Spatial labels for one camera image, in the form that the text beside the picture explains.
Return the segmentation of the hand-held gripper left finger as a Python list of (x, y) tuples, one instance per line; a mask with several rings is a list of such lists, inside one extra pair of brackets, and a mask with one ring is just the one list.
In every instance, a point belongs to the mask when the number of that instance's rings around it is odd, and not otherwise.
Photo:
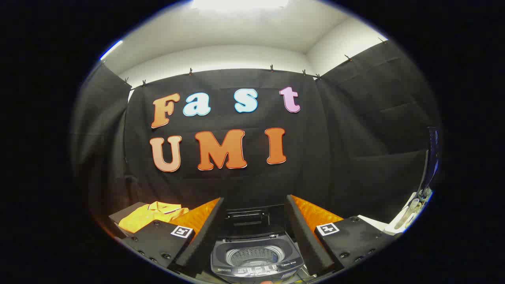
[(225, 198), (216, 198), (170, 222), (154, 219), (120, 240), (122, 246), (178, 277), (206, 269), (224, 224)]

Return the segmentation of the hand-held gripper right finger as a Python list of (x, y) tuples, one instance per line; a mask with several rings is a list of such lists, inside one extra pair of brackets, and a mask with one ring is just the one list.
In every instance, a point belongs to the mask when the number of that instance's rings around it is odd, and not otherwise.
[(292, 194), (286, 215), (308, 273), (319, 277), (349, 270), (398, 239), (364, 218), (341, 218)]

